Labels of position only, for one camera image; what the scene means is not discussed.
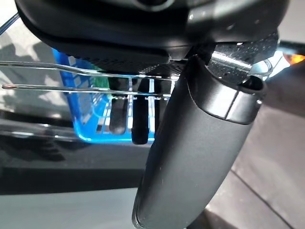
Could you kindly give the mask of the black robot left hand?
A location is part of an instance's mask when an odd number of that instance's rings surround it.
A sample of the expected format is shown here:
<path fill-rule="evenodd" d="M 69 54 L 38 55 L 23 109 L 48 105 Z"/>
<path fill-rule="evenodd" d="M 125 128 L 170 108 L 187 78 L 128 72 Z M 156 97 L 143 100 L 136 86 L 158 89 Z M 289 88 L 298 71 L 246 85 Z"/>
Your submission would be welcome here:
<path fill-rule="evenodd" d="M 273 56 L 286 0 L 18 0 L 52 48 L 112 73 L 179 80 L 138 188 L 140 229 L 183 229 L 210 202 L 266 93 L 252 65 Z"/>

